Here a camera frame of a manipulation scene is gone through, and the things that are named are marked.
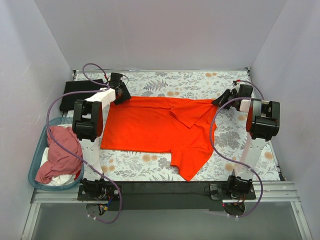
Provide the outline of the orange t-shirt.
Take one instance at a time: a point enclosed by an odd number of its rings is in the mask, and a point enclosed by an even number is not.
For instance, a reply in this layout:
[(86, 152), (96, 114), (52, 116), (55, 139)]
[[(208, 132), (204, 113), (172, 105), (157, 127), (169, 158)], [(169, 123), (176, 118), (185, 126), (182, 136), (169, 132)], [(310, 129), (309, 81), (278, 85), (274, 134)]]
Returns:
[(100, 147), (170, 153), (171, 166), (191, 181), (213, 154), (217, 110), (210, 99), (134, 96), (111, 103)]

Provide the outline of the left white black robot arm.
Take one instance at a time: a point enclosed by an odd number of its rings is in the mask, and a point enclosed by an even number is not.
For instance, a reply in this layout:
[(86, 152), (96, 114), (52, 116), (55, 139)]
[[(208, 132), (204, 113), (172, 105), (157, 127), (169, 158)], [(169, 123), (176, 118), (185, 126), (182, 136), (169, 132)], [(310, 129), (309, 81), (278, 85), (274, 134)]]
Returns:
[(95, 200), (103, 199), (107, 193), (102, 184), (103, 170), (99, 160), (99, 138), (104, 129), (103, 109), (111, 103), (119, 105), (131, 99), (124, 78), (127, 76), (112, 72), (108, 80), (109, 87), (100, 88), (92, 96), (74, 103), (72, 130), (85, 160), (83, 180), (80, 182), (89, 189), (89, 194)]

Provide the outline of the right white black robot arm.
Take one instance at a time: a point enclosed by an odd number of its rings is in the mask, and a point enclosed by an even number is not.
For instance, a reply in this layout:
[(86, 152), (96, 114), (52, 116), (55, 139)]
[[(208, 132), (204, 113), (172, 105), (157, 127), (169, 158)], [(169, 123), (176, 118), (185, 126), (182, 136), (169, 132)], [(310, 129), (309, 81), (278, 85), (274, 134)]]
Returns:
[(255, 167), (267, 143), (275, 137), (280, 129), (280, 103), (253, 98), (255, 86), (244, 80), (234, 80), (233, 88), (227, 89), (219, 98), (211, 102), (219, 110), (235, 108), (238, 112), (247, 113), (245, 129), (246, 142), (239, 161), (230, 159), (235, 163), (227, 181), (211, 184), (209, 192), (211, 198), (232, 200), (245, 197), (255, 198), (253, 177), (256, 175)]

